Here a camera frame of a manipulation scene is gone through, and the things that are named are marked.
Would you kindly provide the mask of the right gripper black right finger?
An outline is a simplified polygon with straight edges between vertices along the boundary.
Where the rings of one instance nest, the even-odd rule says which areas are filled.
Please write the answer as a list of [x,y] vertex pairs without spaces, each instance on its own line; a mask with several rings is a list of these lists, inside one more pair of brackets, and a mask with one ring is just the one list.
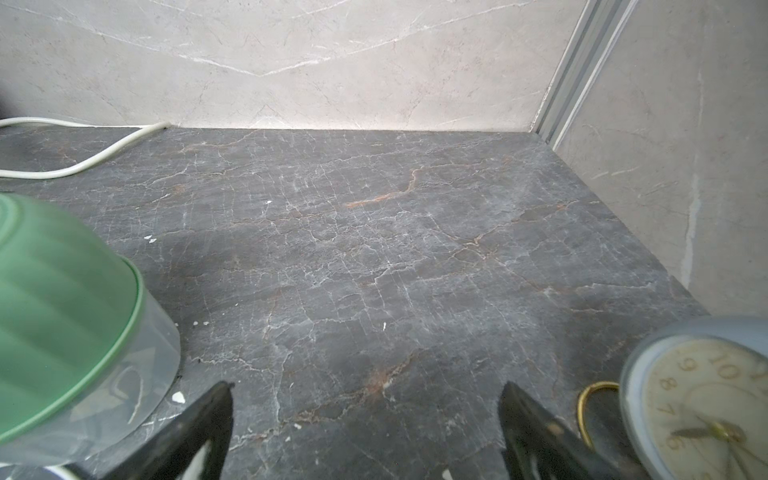
[[591,450],[522,387],[507,382],[498,401],[502,456],[511,479],[645,479]]

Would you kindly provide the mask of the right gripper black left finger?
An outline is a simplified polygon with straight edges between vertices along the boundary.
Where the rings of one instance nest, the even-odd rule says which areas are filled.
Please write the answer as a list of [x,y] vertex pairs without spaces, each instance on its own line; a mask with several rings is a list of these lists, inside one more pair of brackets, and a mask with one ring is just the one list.
[[234,425],[233,384],[220,381],[107,479],[219,479]]

